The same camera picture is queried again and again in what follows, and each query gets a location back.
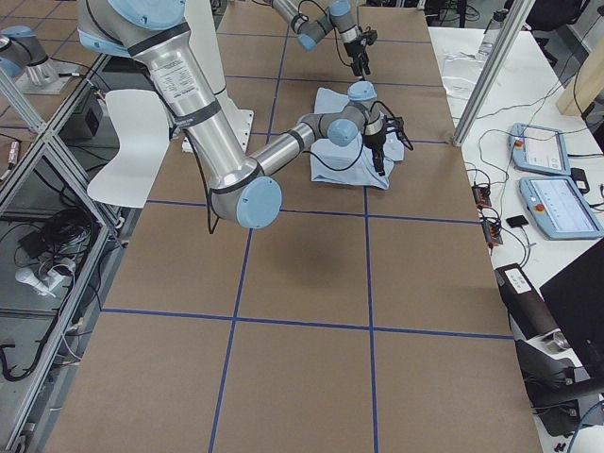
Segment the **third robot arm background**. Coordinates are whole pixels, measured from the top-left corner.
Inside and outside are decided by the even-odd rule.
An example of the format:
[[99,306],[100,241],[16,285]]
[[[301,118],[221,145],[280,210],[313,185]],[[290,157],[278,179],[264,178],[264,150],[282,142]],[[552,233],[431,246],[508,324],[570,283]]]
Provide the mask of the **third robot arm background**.
[[1,30],[1,69],[32,94],[60,94],[69,79],[59,75],[59,65],[44,50],[32,28],[13,25]]

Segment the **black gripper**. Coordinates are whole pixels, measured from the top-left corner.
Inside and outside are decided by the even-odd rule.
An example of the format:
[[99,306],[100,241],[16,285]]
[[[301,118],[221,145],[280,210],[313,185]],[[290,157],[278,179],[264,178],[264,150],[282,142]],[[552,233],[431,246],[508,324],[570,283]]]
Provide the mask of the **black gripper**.
[[371,74],[366,47],[373,45],[377,38],[378,33],[371,27],[365,30],[352,27],[343,34],[344,50],[350,58],[350,67],[354,76],[365,78]]
[[371,123],[363,134],[363,144],[372,152],[372,162],[374,169],[378,174],[384,174],[384,146],[387,135],[393,132],[396,139],[407,149],[413,150],[414,146],[407,136],[404,129],[404,119],[402,116],[381,116],[378,120]]

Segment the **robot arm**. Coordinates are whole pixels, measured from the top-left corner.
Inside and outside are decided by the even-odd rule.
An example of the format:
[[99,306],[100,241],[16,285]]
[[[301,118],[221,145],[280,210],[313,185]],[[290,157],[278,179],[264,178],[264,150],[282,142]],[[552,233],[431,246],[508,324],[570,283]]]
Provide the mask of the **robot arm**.
[[384,148],[395,135],[410,140],[400,116],[377,97],[368,80],[365,52],[377,37],[362,29],[346,1],[331,3],[315,21],[290,1],[272,8],[286,19],[306,48],[336,32],[351,58],[357,81],[347,102],[327,113],[304,115],[298,123],[255,153],[243,143],[243,113],[227,95],[215,23],[207,1],[81,1],[77,5],[81,44],[98,53],[133,59],[193,148],[205,185],[210,215],[245,228],[269,226],[278,216],[282,192],[274,174],[327,140],[337,146],[360,141],[385,175]]
[[376,42],[378,33],[371,27],[361,28],[348,1],[332,1],[326,8],[313,1],[322,12],[317,19],[310,19],[302,12],[303,1],[296,4],[294,1],[276,0],[263,1],[263,4],[274,9],[285,20],[306,51],[313,50],[323,38],[334,32],[342,40],[350,59],[349,63],[344,62],[339,49],[336,49],[341,63],[349,67],[358,79],[364,80],[371,74],[366,47]]

